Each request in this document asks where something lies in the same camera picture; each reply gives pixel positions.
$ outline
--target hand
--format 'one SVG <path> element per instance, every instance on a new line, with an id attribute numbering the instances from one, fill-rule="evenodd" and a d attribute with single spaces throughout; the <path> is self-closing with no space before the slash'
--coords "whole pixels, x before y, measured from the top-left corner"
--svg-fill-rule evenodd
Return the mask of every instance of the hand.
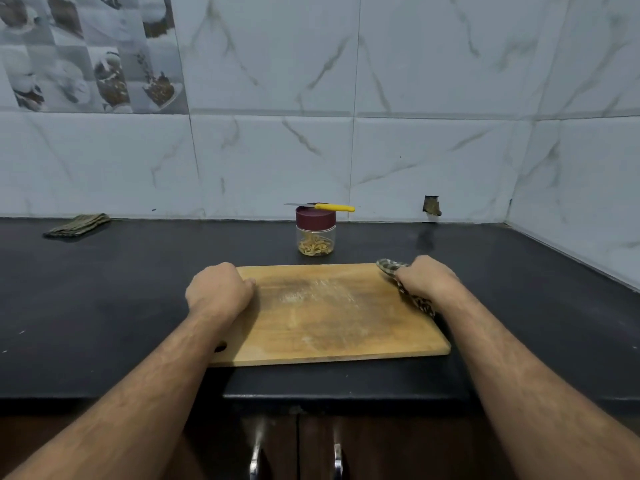
<path id="1" fill-rule="evenodd" d="M 437 303 L 439 298 L 461 287 L 456 274 L 443 263 L 418 256 L 409 267 L 396 270 L 396 278 L 409 293 Z"/>
<path id="2" fill-rule="evenodd" d="M 251 301 L 255 280 L 243 280 L 228 262 L 209 266 L 196 274 L 185 293 L 189 314 L 221 315 L 235 320 Z"/>

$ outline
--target yellow knife handle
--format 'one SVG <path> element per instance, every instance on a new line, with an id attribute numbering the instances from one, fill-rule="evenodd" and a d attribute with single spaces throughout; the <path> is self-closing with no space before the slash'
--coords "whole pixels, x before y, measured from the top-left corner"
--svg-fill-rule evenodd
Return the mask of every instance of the yellow knife handle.
<path id="1" fill-rule="evenodd" d="M 350 205 L 336 205 L 333 203 L 316 203 L 316 209 L 334 210 L 336 212 L 355 212 L 356 208 Z"/>

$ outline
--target kitchen counter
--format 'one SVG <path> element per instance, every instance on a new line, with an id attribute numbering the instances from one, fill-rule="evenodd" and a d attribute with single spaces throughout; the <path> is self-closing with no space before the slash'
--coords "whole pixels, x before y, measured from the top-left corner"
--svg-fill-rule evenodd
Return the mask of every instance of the kitchen counter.
<path id="1" fill-rule="evenodd" d="M 105 393 L 184 319 L 184 290 L 204 266 L 429 254 L 574 387 L 615 414 L 640 413 L 640 294 L 504 225 L 340 223 L 334 253 L 310 258 L 293 223 L 114 221 L 75 241 L 42 237 L 60 222 L 0 219 L 5 410 Z M 210 369 L 198 403 L 211 401 L 290 412 L 477 407 L 455 345 L 443 357 Z"/>

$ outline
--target person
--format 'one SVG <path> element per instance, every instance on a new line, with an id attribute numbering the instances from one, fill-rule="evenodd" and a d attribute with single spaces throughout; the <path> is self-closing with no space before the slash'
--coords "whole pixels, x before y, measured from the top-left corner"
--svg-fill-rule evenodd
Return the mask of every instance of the person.
<path id="1" fill-rule="evenodd" d="M 540 362 L 452 270 L 420 256 L 397 277 L 443 314 L 519 478 L 640 478 L 640 438 Z M 181 325 L 7 478 L 159 478 L 211 351 L 254 290 L 255 282 L 229 263 L 198 273 L 186 291 L 189 314 Z"/>

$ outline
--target folded cloth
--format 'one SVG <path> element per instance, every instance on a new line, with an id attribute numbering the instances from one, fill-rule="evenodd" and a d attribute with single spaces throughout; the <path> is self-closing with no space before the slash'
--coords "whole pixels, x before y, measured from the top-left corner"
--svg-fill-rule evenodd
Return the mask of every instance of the folded cloth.
<path id="1" fill-rule="evenodd" d="M 433 309 L 433 304 L 431 303 L 431 301 L 427 298 L 422 298 L 421 296 L 412 295 L 396 278 L 396 271 L 401 267 L 409 266 L 408 264 L 398 261 L 391 261 L 391 259 L 378 259 L 376 261 L 376 266 L 378 266 L 383 273 L 395 279 L 400 293 L 411 297 L 415 306 L 417 306 L 421 311 L 426 313 L 431 318 L 435 318 L 436 312 Z"/>
<path id="2" fill-rule="evenodd" d="M 44 237 L 77 237 L 110 220 L 107 214 L 80 214 L 72 221 L 45 232 Z"/>

